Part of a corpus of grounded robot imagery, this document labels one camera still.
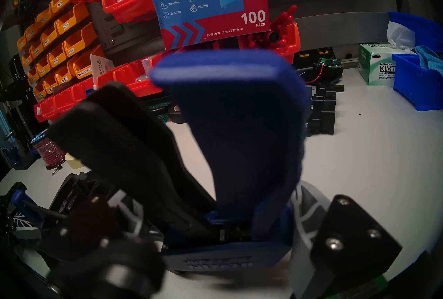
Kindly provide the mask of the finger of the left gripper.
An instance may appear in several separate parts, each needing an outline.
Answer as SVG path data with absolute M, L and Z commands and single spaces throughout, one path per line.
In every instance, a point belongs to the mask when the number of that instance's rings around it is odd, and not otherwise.
M 14 230 L 12 234 L 19 240 L 39 240 L 41 231 L 39 227 L 28 221 L 22 213 L 13 215 Z

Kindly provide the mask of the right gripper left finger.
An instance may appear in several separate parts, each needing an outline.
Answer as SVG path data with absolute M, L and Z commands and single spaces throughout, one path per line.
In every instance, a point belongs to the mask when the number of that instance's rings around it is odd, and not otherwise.
M 150 239 L 151 224 L 142 204 L 123 190 L 110 198 L 93 194 L 81 202 L 45 236 L 49 267 L 94 263 L 107 250 Z

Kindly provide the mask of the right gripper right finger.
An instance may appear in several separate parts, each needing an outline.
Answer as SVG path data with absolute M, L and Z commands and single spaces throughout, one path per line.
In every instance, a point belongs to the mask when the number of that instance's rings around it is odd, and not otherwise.
M 329 200 L 300 181 L 291 202 L 290 298 L 373 298 L 386 289 L 384 273 L 402 246 L 355 200 Z

